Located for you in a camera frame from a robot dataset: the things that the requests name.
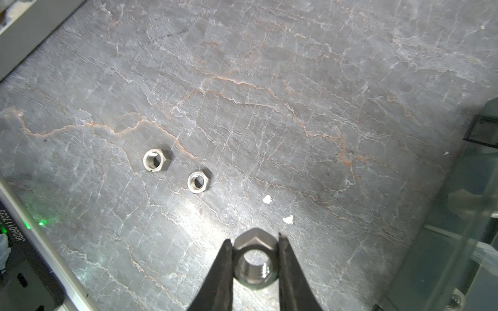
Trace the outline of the silver hex nut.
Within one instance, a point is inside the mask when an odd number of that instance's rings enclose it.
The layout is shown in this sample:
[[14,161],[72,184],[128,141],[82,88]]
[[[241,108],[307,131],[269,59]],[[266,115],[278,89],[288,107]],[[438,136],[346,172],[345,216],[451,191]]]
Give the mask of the silver hex nut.
[[463,311],[466,304],[465,295],[457,288],[453,290],[450,300],[445,306],[445,311]]
[[171,158],[164,149],[150,149],[143,157],[143,165],[148,172],[166,171]]
[[188,189],[194,193],[199,194],[207,190],[210,179],[204,171],[195,171],[190,173],[188,177]]
[[278,278],[278,241],[260,228],[241,234],[233,244],[234,277],[250,290],[261,290]]

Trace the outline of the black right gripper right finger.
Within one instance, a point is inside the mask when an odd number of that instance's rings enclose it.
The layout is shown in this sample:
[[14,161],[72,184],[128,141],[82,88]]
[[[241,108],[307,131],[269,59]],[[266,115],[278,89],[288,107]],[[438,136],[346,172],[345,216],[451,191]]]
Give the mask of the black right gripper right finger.
[[283,233],[279,233],[278,237],[278,259],[280,310],[322,311],[322,307],[311,291],[290,240]]

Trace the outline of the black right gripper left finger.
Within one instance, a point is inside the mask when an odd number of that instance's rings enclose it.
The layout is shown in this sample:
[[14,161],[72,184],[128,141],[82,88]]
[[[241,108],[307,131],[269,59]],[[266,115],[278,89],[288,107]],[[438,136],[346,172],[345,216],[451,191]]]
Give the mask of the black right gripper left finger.
[[226,239],[188,311],[230,311],[233,305],[233,246]]

